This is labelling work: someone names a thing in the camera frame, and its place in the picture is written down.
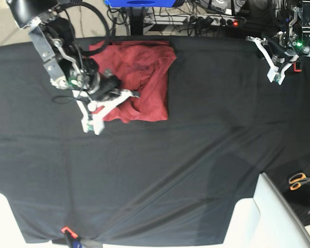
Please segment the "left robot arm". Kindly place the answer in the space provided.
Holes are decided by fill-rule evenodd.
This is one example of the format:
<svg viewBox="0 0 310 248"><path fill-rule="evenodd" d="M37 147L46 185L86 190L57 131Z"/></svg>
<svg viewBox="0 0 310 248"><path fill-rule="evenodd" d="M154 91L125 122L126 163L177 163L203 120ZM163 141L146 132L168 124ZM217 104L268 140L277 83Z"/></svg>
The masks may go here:
<svg viewBox="0 0 310 248"><path fill-rule="evenodd" d="M281 85L289 68L301 72L310 57L310 1L270 1L270 14L278 32L247 36L269 65L269 82Z"/></svg>

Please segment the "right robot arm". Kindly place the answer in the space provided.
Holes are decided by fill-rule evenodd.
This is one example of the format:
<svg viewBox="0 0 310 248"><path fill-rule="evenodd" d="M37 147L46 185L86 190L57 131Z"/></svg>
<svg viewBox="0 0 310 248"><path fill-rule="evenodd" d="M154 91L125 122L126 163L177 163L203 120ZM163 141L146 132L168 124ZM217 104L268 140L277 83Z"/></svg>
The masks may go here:
<svg viewBox="0 0 310 248"><path fill-rule="evenodd" d="M105 125L104 118L117 106L139 93L121 88L121 80L111 70L99 72L94 55L103 52L110 42L110 29L103 14L83 1L7 1L12 16L20 29L29 28L28 35L57 89L70 90L83 115L83 131L99 135ZM91 10L105 29L105 40L98 49L84 51L78 44L69 17L61 12L80 6Z"/></svg>

